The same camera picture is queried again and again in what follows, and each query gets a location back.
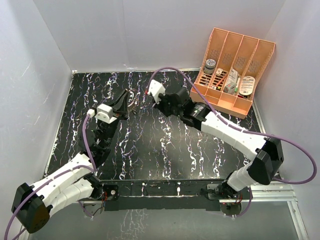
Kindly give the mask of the large silver keyring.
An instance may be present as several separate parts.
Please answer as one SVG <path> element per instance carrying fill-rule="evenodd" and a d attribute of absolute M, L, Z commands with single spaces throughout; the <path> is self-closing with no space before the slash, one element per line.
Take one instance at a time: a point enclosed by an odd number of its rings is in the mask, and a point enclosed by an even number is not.
<path fill-rule="evenodd" d="M 134 107 L 138 103 L 140 92 L 133 88 L 128 90 L 127 107 Z"/>

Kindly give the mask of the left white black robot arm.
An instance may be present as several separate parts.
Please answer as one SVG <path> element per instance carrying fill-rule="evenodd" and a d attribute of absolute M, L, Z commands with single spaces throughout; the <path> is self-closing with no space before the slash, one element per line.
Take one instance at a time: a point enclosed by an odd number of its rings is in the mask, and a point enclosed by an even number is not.
<path fill-rule="evenodd" d="M 128 118 L 128 95 L 124 89 L 113 103 L 89 109 L 78 140 L 80 152 L 54 173 L 16 189 L 10 222 L 18 219 L 22 233 L 39 231 L 50 217 L 73 202 L 97 200 L 103 195 L 95 172 L 111 152 L 119 122 Z"/>

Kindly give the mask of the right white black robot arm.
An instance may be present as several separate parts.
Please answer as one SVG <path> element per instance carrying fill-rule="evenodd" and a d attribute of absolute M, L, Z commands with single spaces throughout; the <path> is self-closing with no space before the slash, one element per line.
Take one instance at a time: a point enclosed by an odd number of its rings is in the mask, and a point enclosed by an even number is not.
<path fill-rule="evenodd" d="M 253 185 L 269 185 L 284 161 L 280 140 L 274 137 L 245 133 L 220 113 L 213 113 L 203 102 L 194 102 L 186 88 L 166 93 L 165 87 L 152 80 L 147 94 L 153 97 L 153 106 L 166 117 L 177 116 L 187 126 L 217 137 L 243 153 L 249 163 L 233 171 L 209 193 L 233 199 L 241 190 Z"/>

